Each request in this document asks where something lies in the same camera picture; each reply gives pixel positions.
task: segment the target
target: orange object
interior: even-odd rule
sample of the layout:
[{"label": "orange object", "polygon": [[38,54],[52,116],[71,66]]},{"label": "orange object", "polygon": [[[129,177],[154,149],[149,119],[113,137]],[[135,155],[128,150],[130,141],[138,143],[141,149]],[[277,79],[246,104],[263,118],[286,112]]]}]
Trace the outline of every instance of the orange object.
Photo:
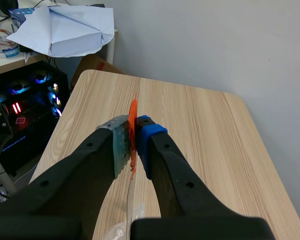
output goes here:
[{"label": "orange object", "polygon": [[135,121],[137,119],[137,93],[134,94],[134,99],[131,103],[128,117],[128,132],[129,132],[129,142],[130,142],[130,157],[131,157],[131,179],[133,179],[136,172],[136,161],[137,161],[137,149],[135,140]]}]

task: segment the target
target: transparent plastic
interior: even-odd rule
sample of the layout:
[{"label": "transparent plastic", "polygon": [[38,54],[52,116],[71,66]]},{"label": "transparent plastic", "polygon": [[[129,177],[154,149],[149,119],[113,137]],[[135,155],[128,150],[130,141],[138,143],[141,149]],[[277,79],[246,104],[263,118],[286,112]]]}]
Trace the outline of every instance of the transparent plastic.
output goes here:
[{"label": "transparent plastic", "polygon": [[[145,204],[141,203],[137,208],[133,209],[132,221],[136,219],[142,219],[144,217],[145,217]],[[126,221],[122,221],[114,225],[104,235],[103,240],[126,240],[126,226],[127,226]]]}]

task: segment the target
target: cardboard box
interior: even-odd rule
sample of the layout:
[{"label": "cardboard box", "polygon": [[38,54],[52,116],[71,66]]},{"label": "cardboard box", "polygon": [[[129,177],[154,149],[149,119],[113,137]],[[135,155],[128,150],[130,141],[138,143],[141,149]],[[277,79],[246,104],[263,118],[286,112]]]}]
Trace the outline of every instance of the cardboard box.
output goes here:
[{"label": "cardboard box", "polygon": [[119,69],[115,68],[110,63],[108,63],[105,60],[103,60],[102,58],[98,57],[96,54],[89,54],[89,55],[82,57],[78,67],[76,68],[76,71],[75,71],[75,73],[72,77],[71,83],[70,83],[72,89],[74,89],[74,87],[80,77],[80,74],[83,71],[89,70],[89,69],[126,75],[125,73],[123,73]]}]

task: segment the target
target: red led light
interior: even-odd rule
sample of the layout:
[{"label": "red led light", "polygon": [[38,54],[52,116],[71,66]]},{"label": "red led light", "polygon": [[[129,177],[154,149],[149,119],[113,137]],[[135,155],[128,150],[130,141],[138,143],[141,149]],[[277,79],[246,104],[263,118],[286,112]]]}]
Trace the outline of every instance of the red led light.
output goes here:
[{"label": "red led light", "polygon": [[16,108],[16,105],[12,105],[12,107],[13,107],[13,109],[14,109],[14,111],[15,111],[15,114],[18,114],[18,111],[17,111],[17,108]]},{"label": "red led light", "polygon": [[19,107],[19,103],[16,103],[15,105],[16,105],[16,108],[18,109],[19,113],[21,113],[21,109]]}]

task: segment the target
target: wooden table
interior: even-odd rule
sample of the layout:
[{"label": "wooden table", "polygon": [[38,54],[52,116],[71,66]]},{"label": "wooden table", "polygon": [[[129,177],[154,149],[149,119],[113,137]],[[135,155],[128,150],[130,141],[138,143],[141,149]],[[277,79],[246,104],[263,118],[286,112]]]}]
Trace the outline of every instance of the wooden table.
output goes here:
[{"label": "wooden table", "polygon": [[[228,93],[84,71],[32,180],[71,154],[98,125],[128,114],[135,92],[138,116],[148,115],[168,129],[193,170],[221,202],[242,215],[265,218],[278,240],[300,240],[300,219],[249,112],[239,97]],[[125,220],[129,176],[126,166],[113,182],[94,239],[102,239]],[[134,206],[140,203],[145,204],[145,216],[160,216],[154,187],[139,159]]]}]

